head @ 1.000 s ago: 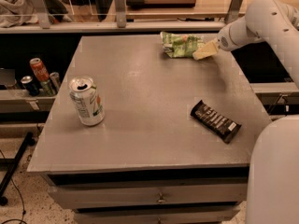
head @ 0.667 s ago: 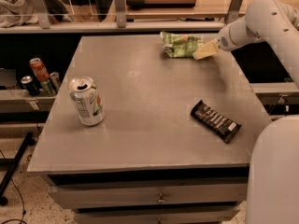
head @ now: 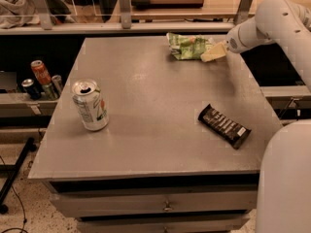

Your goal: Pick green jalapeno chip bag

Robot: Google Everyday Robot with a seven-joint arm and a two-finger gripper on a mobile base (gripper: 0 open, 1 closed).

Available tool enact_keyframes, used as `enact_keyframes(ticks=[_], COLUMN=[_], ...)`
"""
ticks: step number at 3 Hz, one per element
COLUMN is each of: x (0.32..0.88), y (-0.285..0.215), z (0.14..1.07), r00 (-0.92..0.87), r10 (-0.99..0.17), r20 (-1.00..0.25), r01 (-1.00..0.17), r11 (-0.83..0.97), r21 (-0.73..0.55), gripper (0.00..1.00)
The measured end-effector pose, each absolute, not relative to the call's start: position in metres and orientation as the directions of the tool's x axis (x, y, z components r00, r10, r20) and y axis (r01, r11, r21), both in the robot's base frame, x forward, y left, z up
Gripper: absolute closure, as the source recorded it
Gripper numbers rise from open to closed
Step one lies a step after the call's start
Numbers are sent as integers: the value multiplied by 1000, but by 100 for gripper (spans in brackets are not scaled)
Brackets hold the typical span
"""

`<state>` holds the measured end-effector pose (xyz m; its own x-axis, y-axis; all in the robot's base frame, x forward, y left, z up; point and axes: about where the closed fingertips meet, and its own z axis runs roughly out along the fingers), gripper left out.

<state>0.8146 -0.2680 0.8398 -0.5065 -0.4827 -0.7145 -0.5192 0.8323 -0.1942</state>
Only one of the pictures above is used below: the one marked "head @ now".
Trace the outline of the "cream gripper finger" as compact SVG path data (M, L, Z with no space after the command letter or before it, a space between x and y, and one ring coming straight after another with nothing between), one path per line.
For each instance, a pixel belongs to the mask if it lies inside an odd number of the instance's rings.
M201 60L203 62L213 61L222 57L225 57L227 53L226 42L219 42L207 51L201 54Z

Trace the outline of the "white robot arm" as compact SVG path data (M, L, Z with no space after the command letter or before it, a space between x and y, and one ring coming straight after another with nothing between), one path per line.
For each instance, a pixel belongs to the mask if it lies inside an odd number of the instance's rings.
M204 62L241 53L256 80L290 97L311 88L310 10L263 0L255 15L201 54ZM260 173L256 233L311 233L311 120L292 122L269 141Z

